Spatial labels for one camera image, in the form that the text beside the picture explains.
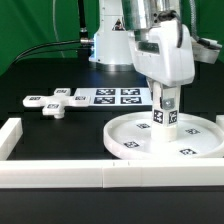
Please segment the black tabletop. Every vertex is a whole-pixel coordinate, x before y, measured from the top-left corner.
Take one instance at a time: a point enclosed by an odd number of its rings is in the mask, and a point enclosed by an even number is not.
[[[23,136],[10,160],[111,159],[103,145],[103,128],[126,113],[149,111],[151,106],[66,107],[65,117],[43,116],[42,108],[25,108],[27,95],[51,96],[56,88],[146,87],[137,72],[105,72],[78,59],[42,59],[18,63],[0,77],[2,123],[21,117]]]
[[[10,160],[115,159],[103,145],[104,125],[122,114],[151,110],[150,106],[66,108],[65,117],[56,120],[43,116],[42,108],[22,105],[27,95],[50,96],[60,87],[71,88],[74,94],[77,88],[147,85],[136,72],[99,71],[78,59],[18,63],[0,77],[0,125],[9,117],[21,117],[24,131]],[[1,189],[0,223],[214,224],[224,218],[223,200],[222,186]]]

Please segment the robotic end effector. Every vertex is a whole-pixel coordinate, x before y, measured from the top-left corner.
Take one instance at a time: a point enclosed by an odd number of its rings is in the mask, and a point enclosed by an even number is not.
[[[153,92],[151,137],[170,142],[177,138],[180,86],[195,75],[191,37],[168,0],[122,0],[125,26],[135,69],[147,77]],[[154,117],[163,115],[163,122]]]
[[[122,0],[122,4],[135,69],[166,86],[191,83],[191,37],[169,1]]]

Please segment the green background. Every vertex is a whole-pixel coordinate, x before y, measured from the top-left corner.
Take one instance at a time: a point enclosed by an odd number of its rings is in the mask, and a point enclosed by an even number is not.
[[[43,43],[55,42],[53,28],[54,0],[1,0],[0,1],[0,75],[22,51]],[[99,27],[98,0],[84,0],[89,36]],[[79,38],[77,0],[56,1],[56,26],[60,41]],[[224,44],[223,0],[196,0],[198,34]],[[182,16],[190,28],[188,0],[182,0]],[[65,52],[66,58],[76,57],[75,51]],[[61,53],[40,54],[35,57],[62,57]],[[219,59],[224,62],[221,52]]]

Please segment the round white platform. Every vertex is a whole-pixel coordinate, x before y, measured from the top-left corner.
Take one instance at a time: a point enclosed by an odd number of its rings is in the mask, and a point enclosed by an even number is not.
[[[224,132],[200,117],[179,114],[176,141],[151,139],[151,112],[132,113],[109,121],[104,145],[121,159],[223,157]]]

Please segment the white robot body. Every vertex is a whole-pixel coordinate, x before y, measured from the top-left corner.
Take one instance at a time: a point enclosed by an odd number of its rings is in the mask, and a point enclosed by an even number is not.
[[[188,29],[183,26],[183,42],[177,48],[177,22],[162,22],[148,31],[146,41],[136,41],[129,32],[130,49],[135,69],[167,86],[189,84],[194,79],[194,59]]]
[[[94,53],[89,61],[107,71],[134,69],[121,0],[100,0],[100,28],[94,35]]]

